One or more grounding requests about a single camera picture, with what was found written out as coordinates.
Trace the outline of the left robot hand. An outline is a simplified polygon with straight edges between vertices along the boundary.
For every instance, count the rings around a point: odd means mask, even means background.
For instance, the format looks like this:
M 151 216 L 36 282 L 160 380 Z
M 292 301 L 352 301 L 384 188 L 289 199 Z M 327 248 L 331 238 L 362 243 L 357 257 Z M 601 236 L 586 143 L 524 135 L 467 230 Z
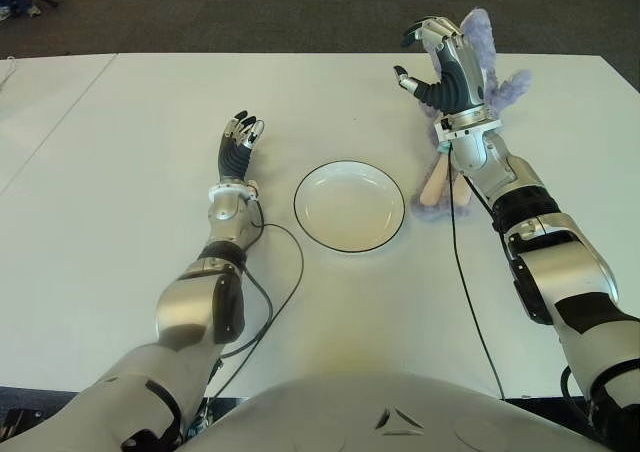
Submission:
M 244 181 L 253 148 L 264 131 L 264 122 L 242 110 L 224 128 L 218 152 L 218 173 L 221 180 Z

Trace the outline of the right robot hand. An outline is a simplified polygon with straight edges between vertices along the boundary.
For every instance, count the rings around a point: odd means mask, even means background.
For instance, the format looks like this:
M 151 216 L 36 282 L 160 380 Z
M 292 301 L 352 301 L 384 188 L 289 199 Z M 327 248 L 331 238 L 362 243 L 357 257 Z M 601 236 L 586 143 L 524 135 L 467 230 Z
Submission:
M 475 50 L 462 30 L 445 17 L 429 16 L 403 34 L 402 47 L 421 42 L 440 66 L 436 83 L 426 83 L 396 65 L 398 85 L 420 102 L 444 115 L 454 115 L 484 104 L 484 78 Z

